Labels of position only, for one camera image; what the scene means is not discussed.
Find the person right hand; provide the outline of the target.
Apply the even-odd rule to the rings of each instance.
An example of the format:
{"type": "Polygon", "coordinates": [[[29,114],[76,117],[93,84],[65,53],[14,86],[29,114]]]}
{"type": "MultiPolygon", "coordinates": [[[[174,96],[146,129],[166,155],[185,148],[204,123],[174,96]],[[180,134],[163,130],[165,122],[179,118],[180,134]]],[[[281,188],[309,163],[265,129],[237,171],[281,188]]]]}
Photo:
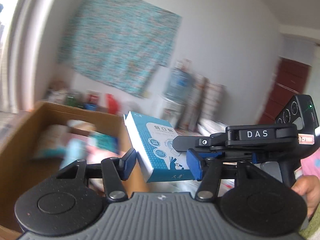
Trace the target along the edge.
{"type": "Polygon", "coordinates": [[[308,219],[310,219],[319,205],[320,185],[317,176],[301,176],[291,188],[300,196],[306,196],[308,219]]]}

